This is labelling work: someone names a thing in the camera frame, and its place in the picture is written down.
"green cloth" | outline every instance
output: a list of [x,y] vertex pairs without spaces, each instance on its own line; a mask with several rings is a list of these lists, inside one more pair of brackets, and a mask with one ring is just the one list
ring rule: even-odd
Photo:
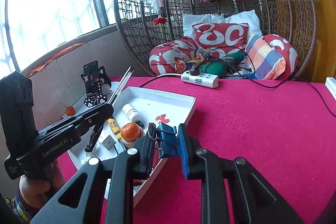
[[[234,52],[221,58],[221,60],[226,61],[231,65],[236,65],[242,62],[244,59],[246,59],[246,57],[247,57],[246,52]],[[204,64],[199,67],[199,71],[202,73],[209,73],[211,75],[218,75],[218,76],[226,76],[227,69],[228,65],[211,60],[209,60],[207,64]]]

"white power strip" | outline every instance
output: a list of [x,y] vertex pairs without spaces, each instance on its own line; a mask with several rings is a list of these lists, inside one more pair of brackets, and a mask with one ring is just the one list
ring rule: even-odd
[[190,75],[187,70],[181,75],[181,81],[195,85],[202,85],[208,88],[218,87],[218,75],[210,75],[208,73],[200,73],[197,76]]
[[325,80],[325,86],[336,100],[336,80],[332,77],[327,77]]

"patterned sleeve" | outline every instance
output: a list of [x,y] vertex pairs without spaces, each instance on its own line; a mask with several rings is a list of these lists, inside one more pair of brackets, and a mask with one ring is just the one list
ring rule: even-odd
[[29,206],[23,199],[20,189],[17,190],[17,194],[13,199],[5,199],[8,206],[12,209],[13,213],[19,218],[22,224],[30,223],[32,218],[39,211],[38,209]]

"human hand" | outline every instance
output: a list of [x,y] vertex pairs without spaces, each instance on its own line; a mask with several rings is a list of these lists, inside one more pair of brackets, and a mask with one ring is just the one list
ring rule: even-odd
[[[54,176],[51,186],[60,189],[65,184],[65,179],[61,168],[58,165],[58,158],[53,160],[52,169]],[[50,182],[40,179],[29,179],[25,175],[20,178],[20,192],[24,201],[31,207],[41,209],[44,205],[39,194],[43,194],[50,189]]]

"red stain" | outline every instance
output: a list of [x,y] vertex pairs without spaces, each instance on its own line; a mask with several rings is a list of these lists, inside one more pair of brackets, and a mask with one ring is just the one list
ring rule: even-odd
[[156,118],[155,118],[155,120],[156,121],[159,121],[159,123],[168,123],[170,120],[169,119],[166,119],[165,118],[166,117],[166,114],[162,114],[161,116],[157,116]]

